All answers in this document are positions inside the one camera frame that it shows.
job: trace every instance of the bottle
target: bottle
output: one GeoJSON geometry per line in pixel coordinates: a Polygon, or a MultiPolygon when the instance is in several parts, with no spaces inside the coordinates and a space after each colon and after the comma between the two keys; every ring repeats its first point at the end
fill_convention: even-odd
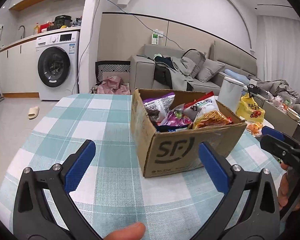
{"type": "Polygon", "coordinates": [[[36,27],[34,27],[33,29],[33,35],[38,34],[39,33],[39,23],[36,23],[36,27]]]}

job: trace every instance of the white curtain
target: white curtain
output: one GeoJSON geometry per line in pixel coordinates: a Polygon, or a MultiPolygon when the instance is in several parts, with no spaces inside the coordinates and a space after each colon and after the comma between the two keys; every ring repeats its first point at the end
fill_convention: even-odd
{"type": "Polygon", "coordinates": [[[265,81],[284,79],[300,94],[300,21],[262,16],[264,24],[265,81]]]}

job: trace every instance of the cardboard box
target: cardboard box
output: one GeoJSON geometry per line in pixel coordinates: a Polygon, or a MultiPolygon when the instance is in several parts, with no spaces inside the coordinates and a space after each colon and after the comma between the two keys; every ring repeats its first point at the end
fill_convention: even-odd
{"type": "MultiPolygon", "coordinates": [[[[202,167],[198,156],[199,144],[209,142],[222,156],[227,157],[241,137],[246,123],[227,107],[218,102],[220,111],[231,117],[234,124],[210,126],[177,132],[157,132],[152,125],[142,100],[157,98],[171,90],[136,89],[132,96],[131,133],[133,135],[139,164],[146,178],[174,174],[202,167]]],[[[173,91],[175,99],[171,109],[199,99],[204,92],[173,91]]]]}

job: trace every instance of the blue gripper pad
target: blue gripper pad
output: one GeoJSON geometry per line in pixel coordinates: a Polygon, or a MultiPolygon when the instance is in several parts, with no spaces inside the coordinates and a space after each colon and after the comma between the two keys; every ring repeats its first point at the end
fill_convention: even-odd
{"type": "Polygon", "coordinates": [[[68,170],[66,175],[64,176],[64,179],[65,179],[64,189],[65,189],[65,192],[67,192],[68,194],[77,189],[77,186],[79,185],[83,175],[85,174],[93,157],[96,154],[95,143],[90,140],[88,142],[86,141],[85,143],[87,143],[85,148],[82,149],[80,147],[79,150],[77,151],[77,153],[75,153],[75,155],[80,154],[79,151],[82,151],[81,154],[74,161],[73,165],[68,170]]]}
{"type": "Polygon", "coordinates": [[[268,134],[268,135],[271,135],[271,136],[273,136],[274,138],[276,138],[280,141],[284,141],[283,134],[281,132],[275,130],[275,129],[272,129],[270,127],[265,126],[265,127],[262,128],[261,131],[262,131],[262,135],[267,135],[268,134]]]}
{"type": "Polygon", "coordinates": [[[229,191],[229,178],[204,143],[199,144],[199,158],[218,192],[227,194],[229,191]]]}

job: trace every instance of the checkered tablecloth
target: checkered tablecloth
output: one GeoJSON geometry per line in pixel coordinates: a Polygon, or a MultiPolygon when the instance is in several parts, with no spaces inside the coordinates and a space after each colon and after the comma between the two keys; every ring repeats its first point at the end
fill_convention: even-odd
{"type": "MultiPolygon", "coordinates": [[[[25,167],[49,169],[77,151],[86,139],[96,156],[70,196],[102,237],[136,221],[146,225],[144,239],[190,239],[220,202],[206,170],[145,179],[130,133],[131,96],[78,94],[61,99],[33,129],[16,153],[0,189],[0,219],[12,231],[12,212],[25,167]]],[[[259,142],[244,132],[227,158],[247,171],[269,168],[278,188],[283,171],[259,142]]],[[[45,191],[57,223],[66,228],[51,194],[45,191]]],[[[230,225],[240,215],[244,197],[230,225]]]]}

